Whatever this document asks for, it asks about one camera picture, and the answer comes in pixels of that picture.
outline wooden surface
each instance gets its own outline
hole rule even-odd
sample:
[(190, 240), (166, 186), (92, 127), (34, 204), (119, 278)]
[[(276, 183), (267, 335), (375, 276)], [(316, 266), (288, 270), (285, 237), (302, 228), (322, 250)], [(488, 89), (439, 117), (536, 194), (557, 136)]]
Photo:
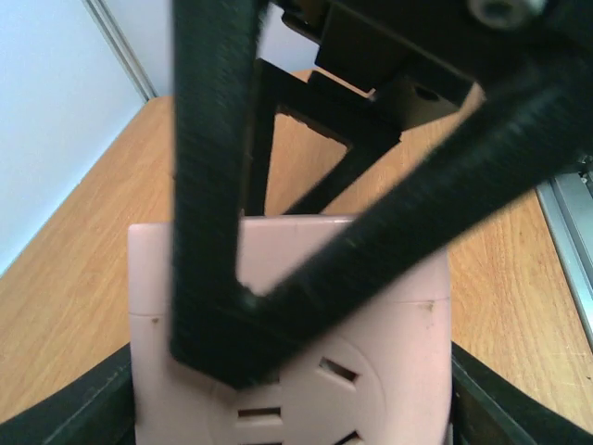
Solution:
[[(363, 210), (456, 120), (405, 133), (327, 212)], [(343, 151), (277, 118), (267, 212), (286, 209)], [(0, 280), (0, 421), (128, 341), (126, 230), (170, 219), (170, 155), (170, 99), (154, 99)], [(455, 341), (593, 431), (593, 355), (536, 196), (455, 242), (450, 263)]]

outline electrical socket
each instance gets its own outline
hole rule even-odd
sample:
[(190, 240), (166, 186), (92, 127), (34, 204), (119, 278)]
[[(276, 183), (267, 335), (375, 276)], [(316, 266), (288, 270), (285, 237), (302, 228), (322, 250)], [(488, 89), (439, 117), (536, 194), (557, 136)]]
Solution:
[[(348, 223), (327, 216), (245, 218), (239, 278), (264, 292)], [(169, 225), (132, 226), (138, 445), (444, 443), (451, 399), (445, 251), (411, 269), (266, 385), (242, 392), (169, 355), (169, 270)]]

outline socket slot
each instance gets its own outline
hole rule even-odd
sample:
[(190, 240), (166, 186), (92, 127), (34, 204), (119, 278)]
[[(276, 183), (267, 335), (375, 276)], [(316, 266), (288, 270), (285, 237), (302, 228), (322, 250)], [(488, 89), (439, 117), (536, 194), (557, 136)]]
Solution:
[(354, 385), (357, 378), (359, 378), (358, 373), (355, 373), (354, 371), (349, 370), (345, 366), (342, 366), (341, 364), (338, 364), (325, 357), (323, 357), (322, 360), (319, 362), (319, 367), (325, 373), (332, 375), (334, 377), (344, 379), (351, 385)]
[(357, 431), (352, 431), (343, 439), (338, 440), (334, 445), (364, 445), (364, 441)]
[(282, 410), (279, 406), (237, 410), (239, 426), (277, 426), (282, 424)]

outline black plastic part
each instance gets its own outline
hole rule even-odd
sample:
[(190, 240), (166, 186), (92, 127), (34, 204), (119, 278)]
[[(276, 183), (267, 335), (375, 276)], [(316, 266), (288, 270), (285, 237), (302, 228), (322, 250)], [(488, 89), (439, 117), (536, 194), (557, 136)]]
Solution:
[(370, 111), (367, 99), (316, 72), (302, 82), (265, 60), (256, 62), (259, 92), (245, 215), (264, 214), (276, 113), (292, 116), (347, 147), (345, 157), (286, 213), (314, 214), (399, 142), (400, 131)]
[[(471, 16), (464, 1), (397, 1), (383, 2), (377, 7), (377, 2), (368, 0), (340, 0), (332, 2), (332, 8), (341, 9), (344, 14), (383, 32), (398, 45), (482, 86), (495, 84), (529, 64), (527, 50), (531, 46), (563, 40), (543, 20), (515, 32), (493, 32)], [(353, 60), (362, 57), (360, 52), (351, 54)], [(334, 72), (340, 67), (326, 69)]]
[(554, 175), (593, 138), (593, 73), (566, 53), (508, 79), (265, 298), (244, 291), (221, 303), (206, 294), (183, 314), (193, 323), (186, 363), (234, 388), (259, 383), (417, 261)]
[(593, 53), (593, 2), (588, 0), (553, 0), (549, 2), (546, 26), (564, 35), (575, 45)]
[(316, 44), (319, 44), (322, 40), (322, 34), (318, 28), (312, 27), (294, 14), (284, 12), (282, 15), (282, 22), (294, 32), (298, 32), (300, 35), (307, 37)]
[(590, 445), (593, 435), (452, 345), (453, 445)]
[(342, 8), (332, 7), (315, 65), (369, 92), (389, 81), (410, 54), (409, 48), (391, 36)]
[(371, 101), (382, 119), (407, 130), (458, 111), (471, 88), (466, 79), (414, 55), (375, 89)]
[(67, 387), (0, 425), (3, 445), (132, 445), (134, 403), (125, 346)]
[(233, 304), (261, 0), (174, 0), (175, 181), (170, 350), (194, 363), (194, 318)]

